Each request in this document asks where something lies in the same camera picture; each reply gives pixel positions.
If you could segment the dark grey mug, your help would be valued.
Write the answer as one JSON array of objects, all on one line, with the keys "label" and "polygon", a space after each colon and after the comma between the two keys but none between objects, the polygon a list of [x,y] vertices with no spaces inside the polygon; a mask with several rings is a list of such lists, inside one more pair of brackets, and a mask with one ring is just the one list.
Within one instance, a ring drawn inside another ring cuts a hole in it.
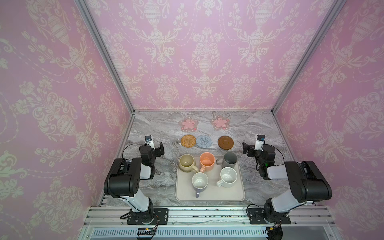
[{"label": "dark grey mug", "polygon": [[216,159],[216,164],[224,168],[234,168],[238,163],[238,157],[232,152],[226,153],[224,156]]}]

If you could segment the brown wooden coaster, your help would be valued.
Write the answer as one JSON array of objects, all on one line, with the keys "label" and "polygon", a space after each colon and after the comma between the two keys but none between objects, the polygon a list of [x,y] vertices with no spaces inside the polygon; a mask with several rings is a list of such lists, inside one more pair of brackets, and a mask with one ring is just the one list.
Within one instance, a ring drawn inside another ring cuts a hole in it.
[{"label": "brown wooden coaster", "polygon": [[218,146],[223,150],[230,150],[234,146],[234,140],[229,136],[221,136],[218,139]]}]

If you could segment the woven tan coaster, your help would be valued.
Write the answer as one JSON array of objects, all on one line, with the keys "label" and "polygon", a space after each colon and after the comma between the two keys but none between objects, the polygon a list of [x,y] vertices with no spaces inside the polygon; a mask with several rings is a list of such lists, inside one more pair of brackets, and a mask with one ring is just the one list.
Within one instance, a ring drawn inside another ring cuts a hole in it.
[{"label": "woven tan coaster", "polygon": [[196,137],[193,135],[184,135],[181,138],[181,145],[186,148],[192,148],[196,145]]}]

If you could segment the pink flower coaster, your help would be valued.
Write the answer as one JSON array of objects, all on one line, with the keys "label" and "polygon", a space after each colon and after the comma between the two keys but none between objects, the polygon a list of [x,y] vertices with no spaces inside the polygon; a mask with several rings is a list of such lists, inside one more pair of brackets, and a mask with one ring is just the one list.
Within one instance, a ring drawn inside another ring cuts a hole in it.
[{"label": "pink flower coaster", "polygon": [[230,128],[230,120],[222,116],[217,116],[215,119],[211,119],[211,124],[214,130],[228,130]]},{"label": "pink flower coaster", "polygon": [[197,131],[199,121],[187,117],[186,119],[179,122],[182,132],[195,132]]}]

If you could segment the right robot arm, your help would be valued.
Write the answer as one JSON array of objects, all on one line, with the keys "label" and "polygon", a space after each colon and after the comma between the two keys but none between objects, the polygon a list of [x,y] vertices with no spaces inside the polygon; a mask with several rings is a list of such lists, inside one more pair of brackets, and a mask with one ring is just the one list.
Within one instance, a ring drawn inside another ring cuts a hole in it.
[{"label": "right robot arm", "polygon": [[264,180],[288,180],[289,189],[277,197],[266,200],[264,207],[256,207],[258,213],[247,212],[251,217],[262,217],[268,224],[290,224],[291,210],[332,198],[332,188],[317,165],[312,161],[275,164],[274,146],[257,141],[252,146],[243,145],[243,154],[255,158],[256,170]]}]

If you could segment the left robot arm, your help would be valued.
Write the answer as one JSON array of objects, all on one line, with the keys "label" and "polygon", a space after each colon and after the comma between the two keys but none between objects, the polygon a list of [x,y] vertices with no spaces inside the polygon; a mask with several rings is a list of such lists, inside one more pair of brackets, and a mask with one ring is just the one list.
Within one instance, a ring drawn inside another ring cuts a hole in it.
[{"label": "left robot arm", "polygon": [[158,209],[140,190],[141,180],[155,176],[155,160],[165,154],[164,145],[158,148],[144,144],[139,147],[140,157],[115,159],[104,183],[104,194],[125,201],[130,210],[120,216],[128,225],[166,225],[169,209]]}]

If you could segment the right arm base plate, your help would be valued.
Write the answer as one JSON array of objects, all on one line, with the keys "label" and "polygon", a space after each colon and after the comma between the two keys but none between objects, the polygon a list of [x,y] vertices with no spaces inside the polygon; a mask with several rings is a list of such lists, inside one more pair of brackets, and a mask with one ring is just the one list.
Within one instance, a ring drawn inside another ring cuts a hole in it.
[{"label": "right arm base plate", "polygon": [[291,219],[288,213],[277,213],[274,210],[266,212],[260,208],[248,209],[248,217],[251,225],[290,225]]}]

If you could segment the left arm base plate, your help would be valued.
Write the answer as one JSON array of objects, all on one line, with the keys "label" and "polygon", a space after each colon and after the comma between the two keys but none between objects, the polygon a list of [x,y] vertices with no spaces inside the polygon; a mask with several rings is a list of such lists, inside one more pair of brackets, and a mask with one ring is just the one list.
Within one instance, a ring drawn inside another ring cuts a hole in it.
[{"label": "left arm base plate", "polygon": [[166,225],[168,223],[169,209],[148,209],[145,212],[130,211],[127,215],[128,225]]}]

